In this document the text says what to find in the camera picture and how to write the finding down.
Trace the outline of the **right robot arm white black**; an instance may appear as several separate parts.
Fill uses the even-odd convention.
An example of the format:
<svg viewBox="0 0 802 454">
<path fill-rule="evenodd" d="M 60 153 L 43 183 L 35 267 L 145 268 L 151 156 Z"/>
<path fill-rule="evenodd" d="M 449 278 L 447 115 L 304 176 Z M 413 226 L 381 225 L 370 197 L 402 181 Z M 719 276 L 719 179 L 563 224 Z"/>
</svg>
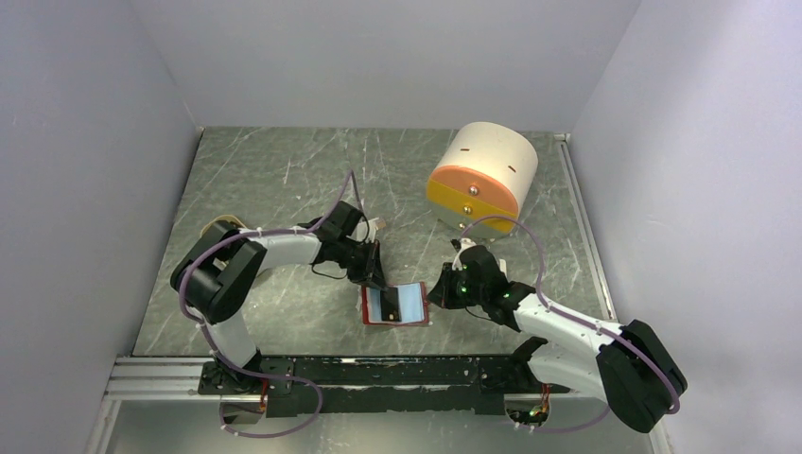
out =
<svg viewBox="0 0 802 454">
<path fill-rule="evenodd" d="M 562 306 L 507 278 L 499 259 L 469 239 L 455 239 L 430 302 L 443 309 L 479 307 L 493 323 L 528 335 L 513 353 L 513 384 L 523 392 L 559 385 L 594 397 L 630 429 L 650 432 L 678 410 L 688 382 L 654 330 Z"/>
</svg>

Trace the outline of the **black VIP credit card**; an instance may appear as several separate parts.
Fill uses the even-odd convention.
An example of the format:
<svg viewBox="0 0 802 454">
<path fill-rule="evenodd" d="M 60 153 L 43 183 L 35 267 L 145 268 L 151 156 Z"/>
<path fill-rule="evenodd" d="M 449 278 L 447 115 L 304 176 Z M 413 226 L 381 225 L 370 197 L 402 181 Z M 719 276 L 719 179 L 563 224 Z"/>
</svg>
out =
<svg viewBox="0 0 802 454">
<path fill-rule="evenodd" d="M 379 315 L 382 322 L 402 321 L 398 287 L 387 287 L 379 292 Z"/>
</svg>

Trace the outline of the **red leather card holder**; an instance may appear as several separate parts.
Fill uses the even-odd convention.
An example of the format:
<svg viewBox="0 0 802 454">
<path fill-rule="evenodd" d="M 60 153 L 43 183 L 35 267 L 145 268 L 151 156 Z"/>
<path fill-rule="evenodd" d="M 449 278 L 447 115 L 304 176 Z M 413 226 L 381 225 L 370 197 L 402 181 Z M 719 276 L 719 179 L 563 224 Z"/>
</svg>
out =
<svg viewBox="0 0 802 454">
<path fill-rule="evenodd" d="M 400 323 L 382 322 L 379 315 L 379 292 L 374 288 L 361 289 L 360 304 L 362 322 L 366 325 L 421 326 L 429 324 L 426 301 L 426 287 L 423 282 L 399 286 L 399 303 L 402 321 Z"/>
</svg>

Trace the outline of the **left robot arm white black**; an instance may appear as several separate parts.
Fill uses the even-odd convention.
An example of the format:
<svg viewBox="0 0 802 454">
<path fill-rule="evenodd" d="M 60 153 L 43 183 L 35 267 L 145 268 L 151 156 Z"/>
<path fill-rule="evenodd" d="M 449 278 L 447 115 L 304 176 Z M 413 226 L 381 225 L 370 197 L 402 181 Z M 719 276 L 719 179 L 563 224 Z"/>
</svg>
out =
<svg viewBox="0 0 802 454">
<path fill-rule="evenodd" d="M 217 220 L 170 277 L 183 313 L 209 344 L 224 381 L 249 393 L 268 375 L 244 321 L 242 307 L 256 277 L 288 265 L 331 262 L 353 284 L 384 290 L 380 246 L 354 205 L 337 202 L 324 216 L 286 229 L 262 231 Z"/>
</svg>

